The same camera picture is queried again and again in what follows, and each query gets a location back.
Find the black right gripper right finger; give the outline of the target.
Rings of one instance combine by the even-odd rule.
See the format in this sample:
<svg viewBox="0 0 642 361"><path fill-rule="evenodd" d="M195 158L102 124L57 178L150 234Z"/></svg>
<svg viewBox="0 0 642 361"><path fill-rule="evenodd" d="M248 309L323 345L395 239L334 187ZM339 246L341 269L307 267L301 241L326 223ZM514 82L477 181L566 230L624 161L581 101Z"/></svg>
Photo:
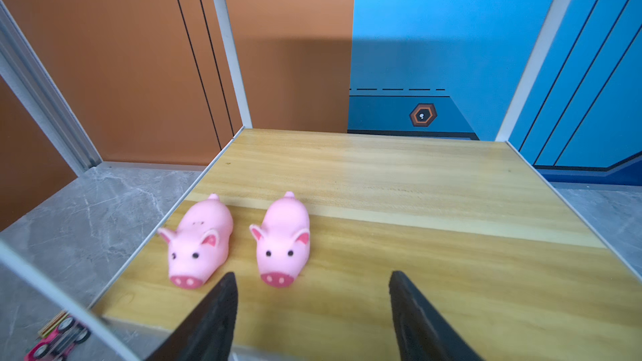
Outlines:
<svg viewBox="0 0 642 361"><path fill-rule="evenodd" d="M481 359L404 272L391 274L389 292L402 360Z"/></svg>

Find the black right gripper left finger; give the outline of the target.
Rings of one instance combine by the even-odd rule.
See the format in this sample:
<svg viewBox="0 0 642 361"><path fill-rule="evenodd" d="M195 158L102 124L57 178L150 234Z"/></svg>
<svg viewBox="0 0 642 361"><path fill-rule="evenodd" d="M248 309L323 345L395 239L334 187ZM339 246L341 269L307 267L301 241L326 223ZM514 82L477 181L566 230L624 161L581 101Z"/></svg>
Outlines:
<svg viewBox="0 0 642 361"><path fill-rule="evenodd" d="M237 281L228 272L147 359L229 359L237 308Z"/></svg>

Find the pink toy pig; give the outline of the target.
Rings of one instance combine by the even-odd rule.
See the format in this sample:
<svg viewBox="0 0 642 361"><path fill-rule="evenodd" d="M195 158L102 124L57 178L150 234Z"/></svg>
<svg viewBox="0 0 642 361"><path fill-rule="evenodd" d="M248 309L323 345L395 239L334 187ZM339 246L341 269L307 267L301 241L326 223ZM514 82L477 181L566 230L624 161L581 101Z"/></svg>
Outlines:
<svg viewBox="0 0 642 361"><path fill-rule="evenodd" d="M252 224L249 230L257 242L261 279L271 287L289 287L309 260L311 231L305 205L286 192L267 209L262 224Z"/></svg>
<svg viewBox="0 0 642 361"><path fill-rule="evenodd" d="M168 246L170 281L183 289L203 286L227 261L232 231L232 213L216 194L193 205L177 230L159 228Z"/></svg>

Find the wooden two-tier shelf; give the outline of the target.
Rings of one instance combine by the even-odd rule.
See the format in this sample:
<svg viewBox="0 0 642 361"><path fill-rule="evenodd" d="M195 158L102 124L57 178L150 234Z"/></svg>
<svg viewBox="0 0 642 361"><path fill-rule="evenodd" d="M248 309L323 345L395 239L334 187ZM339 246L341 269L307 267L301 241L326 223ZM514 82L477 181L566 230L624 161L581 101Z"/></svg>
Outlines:
<svg viewBox="0 0 642 361"><path fill-rule="evenodd" d="M348 133L353 0L3 0L104 160L207 165L234 217L237 344L399 350L400 270L488 360L638 360L641 284L504 143ZM267 285L249 227L286 192L309 260Z"/></svg>

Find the pink toy truck striped roof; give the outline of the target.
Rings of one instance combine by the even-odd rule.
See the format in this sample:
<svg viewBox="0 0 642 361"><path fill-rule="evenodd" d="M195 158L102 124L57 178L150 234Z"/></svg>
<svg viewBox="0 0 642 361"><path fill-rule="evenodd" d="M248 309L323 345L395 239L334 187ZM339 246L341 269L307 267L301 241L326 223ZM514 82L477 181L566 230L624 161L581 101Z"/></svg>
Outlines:
<svg viewBox="0 0 642 361"><path fill-rule="evenodd" d="M86 342L91 332L69 314L55 319L48 333L34 346L24 360L67 360L72 350Z"/></svg>

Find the left aluminium corner post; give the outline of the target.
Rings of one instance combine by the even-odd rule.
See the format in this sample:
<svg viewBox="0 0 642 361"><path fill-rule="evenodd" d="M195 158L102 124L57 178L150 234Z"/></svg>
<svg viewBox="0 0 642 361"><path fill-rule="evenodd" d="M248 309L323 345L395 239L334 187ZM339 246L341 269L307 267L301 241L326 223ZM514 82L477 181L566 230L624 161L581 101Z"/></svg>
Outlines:
<svg viewBox="0 0 642 361"><path fill-rule="evenodd" d="M29 41L1 4L1 76L76 175L103 158Z"/></svg>

